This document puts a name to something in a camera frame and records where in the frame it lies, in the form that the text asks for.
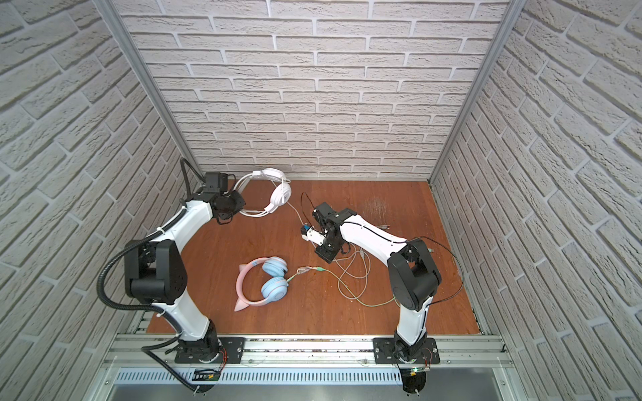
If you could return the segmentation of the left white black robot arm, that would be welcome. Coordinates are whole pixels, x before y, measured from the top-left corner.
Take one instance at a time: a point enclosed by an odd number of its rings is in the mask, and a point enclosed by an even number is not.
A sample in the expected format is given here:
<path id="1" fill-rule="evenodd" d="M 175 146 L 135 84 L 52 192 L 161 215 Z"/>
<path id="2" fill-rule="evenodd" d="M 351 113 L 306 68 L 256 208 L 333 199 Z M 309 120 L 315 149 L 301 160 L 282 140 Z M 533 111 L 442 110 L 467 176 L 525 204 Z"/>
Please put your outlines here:
<path id="1" fill-rule="evenodd" d="M 125 292 L 149 306 L 177 332 L 184 350 L 219 353 L 220 343 L 214 323 L 193 302 L 187 291 L 188 276 L 182 260 L 187 242 L 211 220 L 230 222 L 244 207 L 236 190 L 228 188 L 230 175 L 207 172 L 205 183 L 189 195 L 177 214 L 124 256 Z"/>

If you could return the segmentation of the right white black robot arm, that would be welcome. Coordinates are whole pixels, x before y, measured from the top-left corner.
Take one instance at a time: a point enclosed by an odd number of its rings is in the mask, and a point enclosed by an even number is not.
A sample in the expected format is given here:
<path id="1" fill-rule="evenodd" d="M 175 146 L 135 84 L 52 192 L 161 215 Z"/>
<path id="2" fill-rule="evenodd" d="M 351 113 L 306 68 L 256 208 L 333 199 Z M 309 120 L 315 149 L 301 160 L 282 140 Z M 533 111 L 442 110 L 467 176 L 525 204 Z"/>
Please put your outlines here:
<path id="1" fill-rule="evenodd" d="M 344 244 L 361 247 L 386 265 L 391 291 L 400 304 L 395 331 L 396 352 L 404 360 L 419 354 L 426 339 L 427 314 L 442 282 L 441 274 L 423 240 L 406 240 L 367 222 L 351 209 L 336 212 L 327 203 L 313 210 L 316 230 L 301 228 L 304 240 L 316 245 L 315 253 L 327 263 L 337 257 Z"/>

